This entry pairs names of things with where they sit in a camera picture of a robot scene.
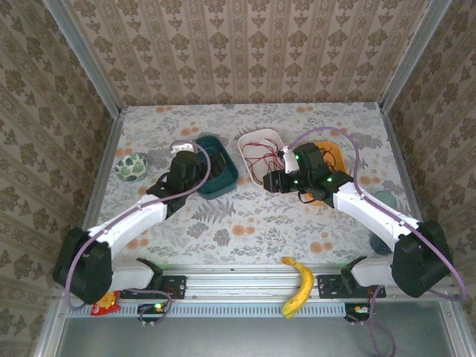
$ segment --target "yellow banana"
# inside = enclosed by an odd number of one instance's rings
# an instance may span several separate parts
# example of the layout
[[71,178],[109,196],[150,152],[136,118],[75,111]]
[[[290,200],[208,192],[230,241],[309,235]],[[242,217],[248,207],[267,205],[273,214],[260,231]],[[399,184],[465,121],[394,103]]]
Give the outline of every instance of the yellow banana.
[[288,266],[294,266],[300,272],[301,284],[299,291],[284,304],[281,310],[285,318],[292,318],[311,295],[311,290],[314,286],[314,275],[312,275],[309,268],[300,263],[296,263],[296,261],[290,257],[281,258],[281,262]]

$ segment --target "table surface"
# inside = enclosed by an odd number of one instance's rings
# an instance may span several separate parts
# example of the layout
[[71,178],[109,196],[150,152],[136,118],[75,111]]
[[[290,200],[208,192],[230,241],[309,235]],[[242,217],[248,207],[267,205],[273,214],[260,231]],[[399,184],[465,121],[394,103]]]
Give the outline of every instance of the table surface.
[[[168,171],[172,141],[215,135],[238,167],[237,188],[210,201],[193,194],[167,221],[131,241],[122,251],[124,256],[158,264],[229,265],[276,264],[283,256],[302,263],[348,263],[362,254],[372,254],[370,232],[352,217],[325,206],[302,204],[295,193],[267,193],[249,178],[237,146],[241,135],[270,128],[290,144],[316,126],[335,126],[348,132],[362,157],[359,183],[370,193],[389,190],[398,200],[397,209],[409,214],[376,103],[136,106],[127,109],[99,223],[133,205]],[[353,148],[343,135],[315,133],[303,142],[309,141],[336,143],[347,169],[353,169]],[[150,161],[147,177],[134,183],[119,180],[113,170],[117,161],[131,152],[143,152]]]

